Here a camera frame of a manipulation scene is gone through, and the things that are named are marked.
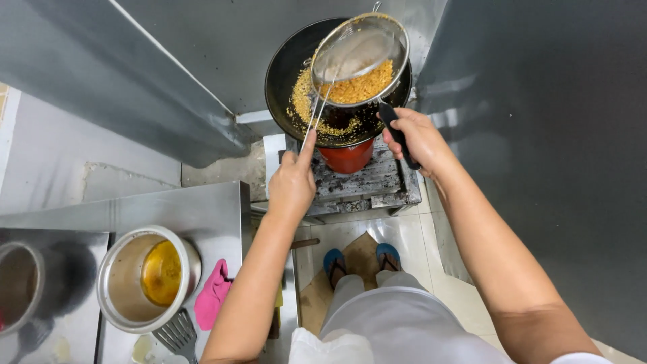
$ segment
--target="white shirt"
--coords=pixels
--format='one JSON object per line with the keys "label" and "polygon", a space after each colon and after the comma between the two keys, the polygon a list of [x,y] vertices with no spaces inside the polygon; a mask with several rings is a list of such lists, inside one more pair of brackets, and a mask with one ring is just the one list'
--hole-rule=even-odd
{"label": "white shirt", "polygon": [[[511,364],[499,350],[470,334],[432,294],[409,287],[369,290],[343,304],[319,340],[304,328],[292,334],[290,364]],[[574,353],[551,364],[611,364]]]}

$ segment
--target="wok handle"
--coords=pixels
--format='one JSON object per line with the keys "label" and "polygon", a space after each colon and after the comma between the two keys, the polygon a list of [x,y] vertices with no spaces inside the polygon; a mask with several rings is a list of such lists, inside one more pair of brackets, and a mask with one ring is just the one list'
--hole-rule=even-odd
{"label": "wok handle", "polygon": [[393,140],[400,143],[400,145],[402,146],[402,155],[404,156],[404,160],[406,161],[406,164],[409,166],[409,168],[411,168],[412,170],[419,170],[420,168],[422,168],[421,165],[411,159],[411,154],[409,154],[409,147],[407,147],[406,145],[404,133],[400,130],[393,129],[393,126],[391,126],[391,121],[398,119],[398,115],[395,113],[395,110],[391,107],[391,105],[385,102],[380,102],[380,118],[384,122],[384,126],[386,126],[386,128],[391,133]]}

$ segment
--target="red gas burner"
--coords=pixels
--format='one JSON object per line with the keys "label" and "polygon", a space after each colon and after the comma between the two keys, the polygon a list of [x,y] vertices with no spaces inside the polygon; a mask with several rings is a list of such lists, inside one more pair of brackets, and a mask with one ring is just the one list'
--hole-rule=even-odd
{"label": "red gas burner", "polygon": [[323,160],[331,170],[341,174],[351,174],[364,168],[371,159],[373,141],[375,141],[375,138],[347,148],[317,149],[319,149]]}

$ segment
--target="pink towel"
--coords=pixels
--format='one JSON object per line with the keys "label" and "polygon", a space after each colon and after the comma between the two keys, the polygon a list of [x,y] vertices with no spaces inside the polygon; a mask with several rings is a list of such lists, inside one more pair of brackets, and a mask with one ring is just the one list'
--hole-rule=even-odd
{"label": "pink towel", "polygon": [[193,310],[195,320],[202,331],[211,330],[214,327],[215,318],[218,316],[220,306],[223,305],[229,287],[232,283],[227,279],[227,261],[218,260],[214,271],[204,283],[204,288],[195,299]]}

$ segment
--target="hand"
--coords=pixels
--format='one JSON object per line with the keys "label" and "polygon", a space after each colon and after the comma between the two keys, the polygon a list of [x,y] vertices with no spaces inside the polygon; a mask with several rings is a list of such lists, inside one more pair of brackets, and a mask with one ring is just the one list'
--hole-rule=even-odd
{"label": "hand", "polygon": [[281,166],[270,178],[268,214],[281,216],[295,225],[305,216],[316,192],[310,168],[316,139],[316,131],[311,130],[298,157],[292,152],[283,154]]}
{"label": "hand", "polygon": [[[419,172],[435,179],[438,169],[455,159],[447,142],[426,115],[406,108],[395,108],[395,113],[399,119],[392,121],[391,126],[404,133],[411,158],[422,165]],[[404,156],[400,143],[393,140],[387,128],[382,130],[382,135],[393,157],[402,159]]]}

